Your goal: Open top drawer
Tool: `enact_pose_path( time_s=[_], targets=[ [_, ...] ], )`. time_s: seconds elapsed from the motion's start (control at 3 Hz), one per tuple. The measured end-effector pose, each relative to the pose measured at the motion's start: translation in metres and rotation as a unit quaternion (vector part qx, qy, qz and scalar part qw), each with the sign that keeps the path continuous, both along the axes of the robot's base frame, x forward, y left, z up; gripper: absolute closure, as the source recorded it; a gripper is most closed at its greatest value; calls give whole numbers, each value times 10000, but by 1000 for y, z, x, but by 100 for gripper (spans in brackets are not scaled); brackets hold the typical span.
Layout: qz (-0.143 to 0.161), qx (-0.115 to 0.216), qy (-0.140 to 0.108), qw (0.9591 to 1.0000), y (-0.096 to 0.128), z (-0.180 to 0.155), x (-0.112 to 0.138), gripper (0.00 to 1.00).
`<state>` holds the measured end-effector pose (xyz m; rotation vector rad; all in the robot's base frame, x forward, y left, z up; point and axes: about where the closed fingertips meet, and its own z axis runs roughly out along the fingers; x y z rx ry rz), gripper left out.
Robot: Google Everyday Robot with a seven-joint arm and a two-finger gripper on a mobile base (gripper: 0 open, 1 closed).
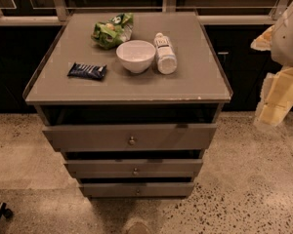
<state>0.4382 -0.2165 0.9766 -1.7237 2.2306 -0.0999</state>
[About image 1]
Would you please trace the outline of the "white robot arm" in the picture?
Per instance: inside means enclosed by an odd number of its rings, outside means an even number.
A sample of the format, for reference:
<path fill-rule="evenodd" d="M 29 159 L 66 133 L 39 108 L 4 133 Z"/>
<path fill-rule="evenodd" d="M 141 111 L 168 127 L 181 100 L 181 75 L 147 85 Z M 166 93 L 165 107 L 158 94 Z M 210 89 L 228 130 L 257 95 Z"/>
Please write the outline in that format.
<path fill-rule="evenodd" d="M 258 51 L 270 51 L 281 65 L 264 79 L 255 116 L 258 122 L 277 126 L 293 107 L 293 1 L 277 22 L 251 43 Z"/>

